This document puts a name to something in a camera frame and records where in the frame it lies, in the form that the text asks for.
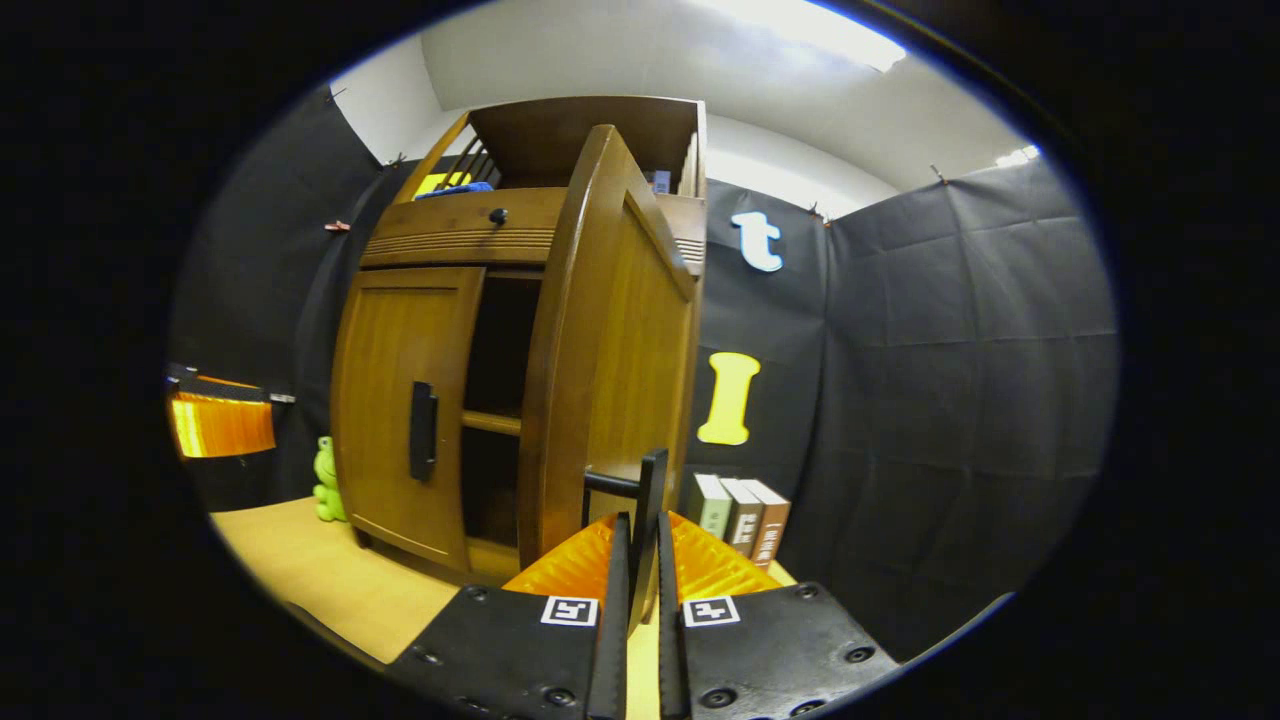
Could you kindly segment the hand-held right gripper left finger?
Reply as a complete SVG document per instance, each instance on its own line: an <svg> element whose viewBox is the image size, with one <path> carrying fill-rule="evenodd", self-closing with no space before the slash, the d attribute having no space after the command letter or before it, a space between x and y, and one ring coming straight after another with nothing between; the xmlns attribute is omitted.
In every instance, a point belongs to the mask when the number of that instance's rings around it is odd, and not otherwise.
<svg viewBox="0 0 1280 720"><path fill-rule="evenodd" d="M461 588L387 675L461 719L622 719L631 612L630 516L605 533L602 598Z"/></svg>

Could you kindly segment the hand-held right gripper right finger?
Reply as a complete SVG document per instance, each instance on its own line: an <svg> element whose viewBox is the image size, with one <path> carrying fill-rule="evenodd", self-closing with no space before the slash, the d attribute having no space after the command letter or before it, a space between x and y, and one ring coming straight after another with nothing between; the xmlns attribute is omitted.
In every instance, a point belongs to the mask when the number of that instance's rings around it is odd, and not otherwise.
<svg viewBox="0 0 1280 720"><path fill-rule="evenodd" d="M873 692L901 667L820 584L695 600L682 589L675 518L662 512L658 673L663 719L818 716Z"/></svg>

